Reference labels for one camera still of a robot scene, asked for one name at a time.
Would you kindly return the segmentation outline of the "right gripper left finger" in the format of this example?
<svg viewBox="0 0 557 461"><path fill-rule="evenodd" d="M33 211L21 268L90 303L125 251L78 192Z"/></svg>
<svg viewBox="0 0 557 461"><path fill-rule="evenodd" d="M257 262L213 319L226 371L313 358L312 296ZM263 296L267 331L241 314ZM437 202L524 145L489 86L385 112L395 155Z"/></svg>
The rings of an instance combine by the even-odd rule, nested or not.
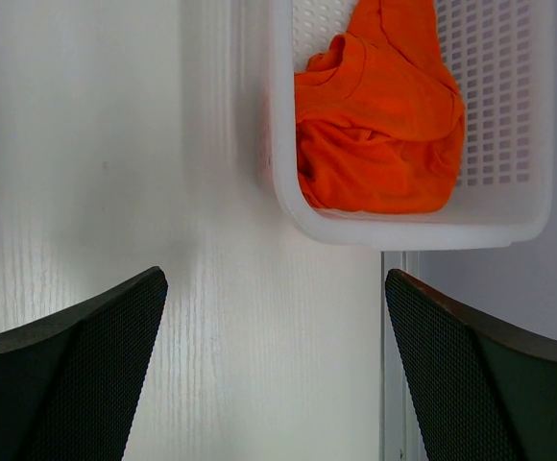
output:
<svg viewBox="0 0 557 461"><path fill-rule="evenodd" d="M152 267L0 333L0 460L120 460L168 293Z"/></svg>

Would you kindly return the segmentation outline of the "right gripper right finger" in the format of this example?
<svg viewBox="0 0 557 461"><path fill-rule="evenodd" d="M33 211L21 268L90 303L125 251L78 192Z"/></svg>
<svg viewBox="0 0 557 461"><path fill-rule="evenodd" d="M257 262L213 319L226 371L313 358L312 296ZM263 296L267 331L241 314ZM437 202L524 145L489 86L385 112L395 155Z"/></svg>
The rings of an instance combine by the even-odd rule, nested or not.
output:
<svg viewBox="0 0 557 461"><path fill-rule="evenodd" d="M399 269L385 299L430 460L557 460L557 340Z"/></svg>

